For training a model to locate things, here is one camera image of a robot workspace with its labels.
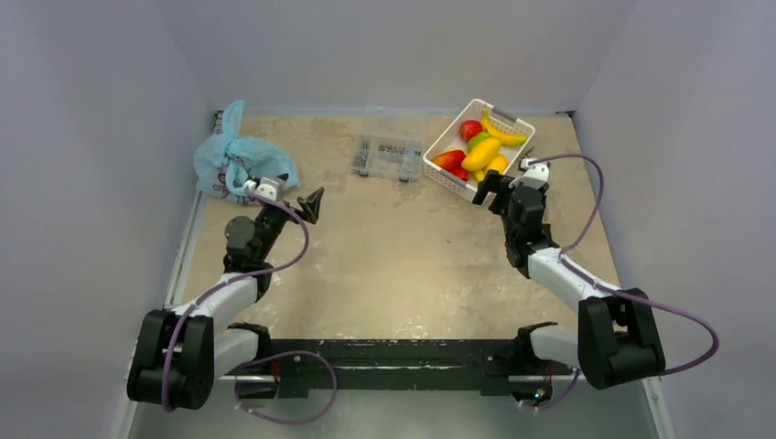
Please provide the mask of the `light blue plastic bag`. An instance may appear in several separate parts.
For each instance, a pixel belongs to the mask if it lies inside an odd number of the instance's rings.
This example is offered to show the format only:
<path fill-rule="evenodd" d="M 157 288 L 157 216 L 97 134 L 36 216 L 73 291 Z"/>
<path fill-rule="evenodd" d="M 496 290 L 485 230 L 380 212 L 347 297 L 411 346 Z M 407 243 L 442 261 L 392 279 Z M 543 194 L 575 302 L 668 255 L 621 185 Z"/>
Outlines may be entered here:
<path fill-rule="evenodd" d="M 245 101 L 230 103 L 221 115 L 221 130 L 209 136 L 193 156 L 196 189 L 236 205 L 255 202 L 243 190 L 250 178 L 287 175 L 286 185 L 298 187 L 295 160 L 280 147 L 262 138 L 240 135 Z"/>

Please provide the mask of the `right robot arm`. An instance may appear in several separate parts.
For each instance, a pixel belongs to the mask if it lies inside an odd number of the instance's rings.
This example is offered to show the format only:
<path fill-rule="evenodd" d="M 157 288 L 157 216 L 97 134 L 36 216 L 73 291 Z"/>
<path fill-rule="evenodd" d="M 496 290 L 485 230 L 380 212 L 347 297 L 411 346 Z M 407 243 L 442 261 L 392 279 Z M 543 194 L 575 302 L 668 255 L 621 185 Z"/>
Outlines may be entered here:
<path fill-rule="evenodd" d="M 662 374 L 666 360 L 646 293 L 621 291 L 566 258 L 544 222 L 546 191 L 490 171 L 473 199 L 480 205 L 494 196 L 489 210 L 501 219 L 510 265 L 577 314 L 574 330 L 553 322 L 519 329 L 516 365 L 535 372 L 548 361 L 562 363 L 598 390 Z"/>

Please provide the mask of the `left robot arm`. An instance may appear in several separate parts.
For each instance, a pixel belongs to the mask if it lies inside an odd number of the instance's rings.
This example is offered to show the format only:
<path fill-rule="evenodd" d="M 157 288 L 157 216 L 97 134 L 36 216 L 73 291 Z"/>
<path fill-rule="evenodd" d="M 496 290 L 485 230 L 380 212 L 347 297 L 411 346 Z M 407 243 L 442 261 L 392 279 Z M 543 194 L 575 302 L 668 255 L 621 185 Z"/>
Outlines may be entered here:
<path fill-rule="evenodd" d="M 266 327 L 235 322 L 245 308 L 268 292 L 274 273 L 300 261 L 274 266 L 267 258 L 283 228 L 298 225 L 307 252 L 308 226 L 318 221 L 325 190 L 320 187 L 297 200 L 293 208 L 278 195 L 256 195 L 261 210 L 255 218 L 239 216 L 224 230 L 224 273 L 210 289 L 175 308 L 148 312 L 141 324 L 126 378 L 133 402 L 158 404 L 166 411 L 197 410 L 209 398 L 214 382 L 238 369 L 278 374 L 272 339 Z"/>

